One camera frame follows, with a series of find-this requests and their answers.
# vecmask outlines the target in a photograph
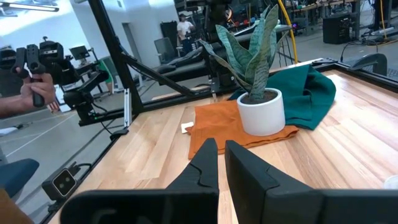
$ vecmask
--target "person's hand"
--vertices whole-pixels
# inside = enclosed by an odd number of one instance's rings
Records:
[[[33,108],[33,92],[43,96],[45,104],[49,104],[55,101],[55,88],[53,85],[52,77],[48,73],[41,75],[32,75],[33,78],[41,79],[42,82],[31,83],[30,77],[23,79],[24,85],[21,87],[22,105],[24,108]]]

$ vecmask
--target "snake plant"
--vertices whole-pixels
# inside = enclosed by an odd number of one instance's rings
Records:
[[[210,44],[200,41],[206,51],[234,75],[237,83],[249,93],[249,100],[253,103],[264,100],[269,68],[284,37],[277,43],[275,29],[277,23],[278,5],[276,4],[269,12],[267,7],[261,14],[260,21],[250,39],[249,50],[242,47],[225,27],[216,25],[218,38],[226,49],[229,63],[215,54]]]

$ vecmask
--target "black box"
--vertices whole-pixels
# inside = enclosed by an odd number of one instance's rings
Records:
[[[349,27],[351,16],[342,14],[323,19],[323,42],[326,44],[343,44],[351,41]]]

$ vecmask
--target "wooden table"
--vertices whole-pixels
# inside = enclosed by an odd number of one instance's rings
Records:
[[[398,174],[398,94],[337,70],[323,74],[337,93],[319,127],[250,150],[314,188],[379,189]],[[213,102],[208,98],[140,114],[77,192],[165,188],[189,162],[190,136],[180,125],[194,121],[195,106]],[[237,223],[224,155],[218,157],[218,175],[219,223]],[[50,223],[58,223],[59,213]]]

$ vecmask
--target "ceiling light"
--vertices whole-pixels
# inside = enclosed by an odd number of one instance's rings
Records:
[[[60,10],[57,7],[35,6],[35,5],[8,3],[8,2],[0,2],[0,7],[10,7],[13,9],[26,9],[26,10],[37,10],[37,11],[47,11],[47,12],[58,12]]]

